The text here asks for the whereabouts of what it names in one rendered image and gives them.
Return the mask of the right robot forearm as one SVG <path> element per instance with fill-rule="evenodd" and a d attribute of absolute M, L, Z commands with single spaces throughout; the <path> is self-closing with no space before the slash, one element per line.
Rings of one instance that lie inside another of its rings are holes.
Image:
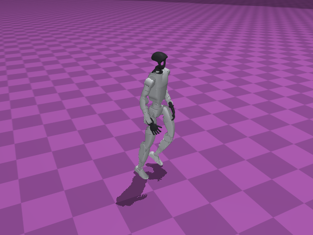
<path fill-rule="evenodd" d="M 150 114 L 149 114 L 149 110 L 148 110 L 148 106 L 145 105 L 145 100 L 143 98 L 140 99 L 140 108 L 144 114 L 144 118 L 146 119 L 147 123 L 148 124 L 152 123 L 152 120 L 151 120 Z"/>

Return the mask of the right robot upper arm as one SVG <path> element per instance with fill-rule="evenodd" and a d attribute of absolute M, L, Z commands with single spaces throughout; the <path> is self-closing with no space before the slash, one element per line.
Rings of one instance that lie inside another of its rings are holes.
<path fill-rule="evenodd" d="M 155 85 L 155 81 L 156 81 L 156 78 L 153 76 L 150 76 L 146 78 L 144 82 L 144 88 L 142 90 L 140 99 L 143 98 L 145 100 L 145 105 L 149 103 L 147 95 L 149 95 L 151 88 Z"/>

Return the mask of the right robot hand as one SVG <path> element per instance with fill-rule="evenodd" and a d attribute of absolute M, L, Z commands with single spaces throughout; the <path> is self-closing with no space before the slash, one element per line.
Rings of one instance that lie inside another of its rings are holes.
<path fill-rule="evenodd" d="M 158 126 L 158 125 L 156 125 L 155 123 L 154 123 L 154 121 L 153 121 L 153 119 L 151 118 L 151 120 L 152 120 L 152 123 L 150 123 L 150 124 L 148 124 L 149 126 L 150 126 L 150 130 L 152 131 L 152 133 L 153 133 L 153 135 L 157 135 L 157 133 L 159 134 L 159 132 L 161 132 L 159 129 L 158 129 L 158 127 L 159 128 L 162 128 L 161 126 Z M 153 132 L 154 131 L 154 132 Z M 156 133 L 156 132 L 157 133 Z M 159 131 L 159 132 L 158 132 Z M 155 134 L 154 134 L 155 133 Z"/>

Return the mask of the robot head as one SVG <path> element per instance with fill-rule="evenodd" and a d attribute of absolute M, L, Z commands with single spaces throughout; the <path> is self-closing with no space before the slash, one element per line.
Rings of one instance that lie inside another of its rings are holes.
<path fill-rule="evenodd" d="M 168 58 L 168 56 L 163 53 L 163 52 L 155 52 L 151 59 L 158 62 L 158 65 L 155 67 L 155 69 L 152 71 L 153 72 L 156 72 L 156 71 L 159 71 L 157 74 L 162 74 L 163 73 L 163 69 L 165 68 L 165 64 L 166 64 L 166 58 Z M 163 62 L 163 65 L 161 65 L 161 62 Z"/>

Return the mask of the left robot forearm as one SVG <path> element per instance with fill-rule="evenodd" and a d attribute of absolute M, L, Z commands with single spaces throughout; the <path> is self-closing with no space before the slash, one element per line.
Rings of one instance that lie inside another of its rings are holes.
<path fill-rule="evenodd" d="M 169 102 L 172 102 L 171 101 L 171 98 L 170 98 L 170 96 L 169 96 L 169 94 L 168 94 L 168 90 L 166 91 L 166 96 L 165 96 L 165 101 L 167 102 L 167 105 L 169 106 Z M 173 104 L 173 102 L 172 102 L 172 104 Z"/>

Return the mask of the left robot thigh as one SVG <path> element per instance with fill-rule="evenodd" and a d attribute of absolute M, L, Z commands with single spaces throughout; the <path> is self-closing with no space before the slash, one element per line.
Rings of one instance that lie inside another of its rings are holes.
<path fill-rule="evenodd" d="M 165 127 L 167 129 L 167 133 L 164 134 L 164 140 L 166 140 L 167 142 L 170 142 L 175 134 L 175 123 L 171 113 L 170 108 L 167 105 L 163 105 L 163 111 L 161 113 L 161 115 L 163 116 L 163 122 L 165 124 Z"/>

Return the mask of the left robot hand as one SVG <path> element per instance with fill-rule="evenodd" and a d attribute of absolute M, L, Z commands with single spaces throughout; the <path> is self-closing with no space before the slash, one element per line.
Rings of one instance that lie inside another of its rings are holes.
<path fill-rule="evenodd" d="M 174 118 L 175 118 L 175 109 L 174 109 L 174 107 L 173 107 L 174 105 L 172 104 L 172 102 L 169 102 L 168 104 L 169 104 L 169 108 L 171 108 L 172 113 L 173 113 L 173 114 L 172 114 L 172 116 L 173 116 L 173 119 L 172 119 L 172 120 L 174 120 Z"/>

